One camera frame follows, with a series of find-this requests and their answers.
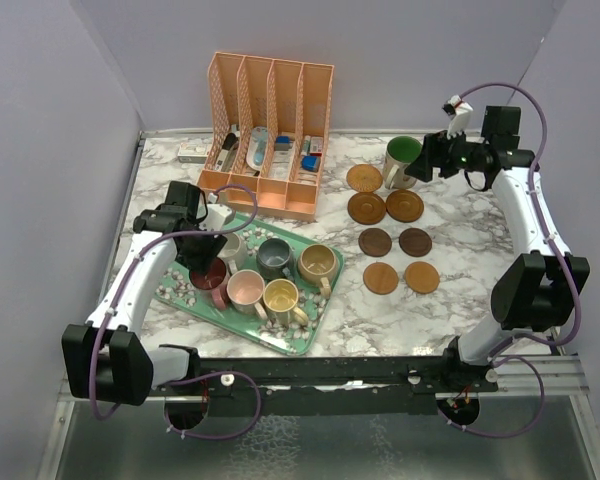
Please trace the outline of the dark walnut coaster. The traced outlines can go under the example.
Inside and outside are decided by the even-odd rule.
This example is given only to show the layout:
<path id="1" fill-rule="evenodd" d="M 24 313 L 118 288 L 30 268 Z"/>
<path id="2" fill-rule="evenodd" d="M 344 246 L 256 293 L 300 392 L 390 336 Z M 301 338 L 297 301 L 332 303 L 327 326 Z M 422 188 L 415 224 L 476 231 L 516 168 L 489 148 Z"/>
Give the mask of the dark walnut coaster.
<path id="1" fill-rule="evenodd" d="M 432 249 L 432 239 L 427 232 L 419 228 L 408 228 L 398 238 L 399 246 L 404 253 L 412 257 L 423 257 Z"/>
<path id="2" fill-rule="evenodd" d="M 368 228 L 360 233 L 358 244 L 365 255 L 378 258 L 390 252 L 392 239 L 383 229 Z"/>

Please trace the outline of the brown wooden ringed coaster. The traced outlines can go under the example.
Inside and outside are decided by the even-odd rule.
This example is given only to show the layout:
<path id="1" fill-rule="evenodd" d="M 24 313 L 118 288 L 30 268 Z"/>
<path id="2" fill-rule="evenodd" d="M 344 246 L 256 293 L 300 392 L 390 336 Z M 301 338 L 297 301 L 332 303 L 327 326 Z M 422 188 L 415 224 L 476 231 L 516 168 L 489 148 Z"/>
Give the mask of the brown wooden ringed coaster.
<path id="1" fill-rule="evenodd" d="M 424 202 L 411 190 L 399 189 L 386 199 L 387 213 L 395 220 L 409 223 L 418 220 L 424 212 Z"/>

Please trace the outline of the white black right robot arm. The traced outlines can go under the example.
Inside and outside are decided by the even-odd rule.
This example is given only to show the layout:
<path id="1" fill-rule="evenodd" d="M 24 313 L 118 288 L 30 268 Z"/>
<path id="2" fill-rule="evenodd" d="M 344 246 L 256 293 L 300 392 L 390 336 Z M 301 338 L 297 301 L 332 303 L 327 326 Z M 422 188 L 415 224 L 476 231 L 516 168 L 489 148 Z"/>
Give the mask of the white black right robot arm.
<path id="1" fill-rule="evenodd" d="M 487 107 L 478 141 L 465 134 L 473 112 L 468 102 L 454 96 L 443 109 L 448 128 L 425 136 L 405 172 L 423 182 L 482 174 L 484 190 L 494 193 L 504 213 L 516 256 L 492 289 L 486 318 L 444 350 L 441 383 L 461 391 L 483 379 L 496 355 L 514 341 L 542 343 L 545 331 L 576 318 L 590 266 L 571 253 L 553 223 L 541 189 L 539 155 L 519 146 L 520 109 Z"/>

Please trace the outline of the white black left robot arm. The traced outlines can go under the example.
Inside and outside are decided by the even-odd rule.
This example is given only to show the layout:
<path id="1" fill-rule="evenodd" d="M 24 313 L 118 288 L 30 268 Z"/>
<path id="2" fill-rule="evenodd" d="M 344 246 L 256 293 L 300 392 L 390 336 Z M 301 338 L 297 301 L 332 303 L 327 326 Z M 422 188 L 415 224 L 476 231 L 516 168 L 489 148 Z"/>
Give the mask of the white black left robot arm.
<path id="1" fill-rule="evenodd" d="M 131 245 L 102 302 L 61 339 L 70 391 L 82 399 L 138 406 L 169 384 L 186 395 L 200 385 L 193 351 L 174 345 L 146 350 L 140 334 L 168 267 L 205 274 L 226 243 L 221 232 L 235 213 L 190 183 L 170 183 L 165 200 L 135 217 Z"/>

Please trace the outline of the woven rattan coaster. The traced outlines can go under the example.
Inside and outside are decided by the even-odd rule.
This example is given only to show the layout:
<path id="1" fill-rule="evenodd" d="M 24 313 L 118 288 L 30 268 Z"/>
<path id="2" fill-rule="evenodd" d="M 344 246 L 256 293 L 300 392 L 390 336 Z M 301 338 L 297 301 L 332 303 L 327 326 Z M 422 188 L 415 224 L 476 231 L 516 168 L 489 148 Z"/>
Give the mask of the woven rattan coaster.
<path id="1" fill-rule="evenodd" d="M 346 181 L 357 192 L 373 193 L 382 186 L 383 176 L 373 165 L 358 164 L 348 170 Z"/>

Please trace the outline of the green mug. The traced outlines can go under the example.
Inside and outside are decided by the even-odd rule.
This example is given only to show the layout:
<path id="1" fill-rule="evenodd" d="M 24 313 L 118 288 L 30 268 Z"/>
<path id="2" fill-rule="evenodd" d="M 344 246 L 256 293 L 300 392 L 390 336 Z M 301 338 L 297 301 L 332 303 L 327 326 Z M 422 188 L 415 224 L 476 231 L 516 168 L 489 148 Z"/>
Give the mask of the green mug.
<path id="1" fill-rule="evenodd" d="M 406 174 L 406 168 L 420 155 L 422 144 L 411 136 L 391 139 L 386 148 L 382 176 L 386 189 L 411 189 L 417 179 Z"/>

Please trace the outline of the maroon red mug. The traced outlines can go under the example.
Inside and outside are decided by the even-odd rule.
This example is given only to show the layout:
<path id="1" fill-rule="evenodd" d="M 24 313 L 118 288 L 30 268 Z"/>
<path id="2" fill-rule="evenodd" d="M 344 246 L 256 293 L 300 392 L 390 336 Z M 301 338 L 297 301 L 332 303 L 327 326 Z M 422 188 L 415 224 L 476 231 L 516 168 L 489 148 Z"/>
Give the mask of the maroon red mug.
<path id="1" fill-rule="evenodd" d="M 200 293 L 217 310 L 226 310 L 230 300 L 227 295 L 229 270 L 225 262 L 215 258 L 206 274 L 190 271 L 189 280 L 197 293 Z"/>

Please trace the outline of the light orange wooden coaster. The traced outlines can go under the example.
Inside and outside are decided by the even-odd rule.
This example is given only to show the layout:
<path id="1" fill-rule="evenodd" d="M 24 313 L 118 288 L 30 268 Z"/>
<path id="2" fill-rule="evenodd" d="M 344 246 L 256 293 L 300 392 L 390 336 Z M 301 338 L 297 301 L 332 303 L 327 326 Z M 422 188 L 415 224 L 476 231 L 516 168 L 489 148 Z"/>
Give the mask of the light orange wooden coaster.
<path id="1" fill-rule="evenodd" d="M 384 262 L 375 262 L 364 270 L 363 282 L 372 293 L 387 295 L 397 288 L 399 277 L 391 265 Z"/>

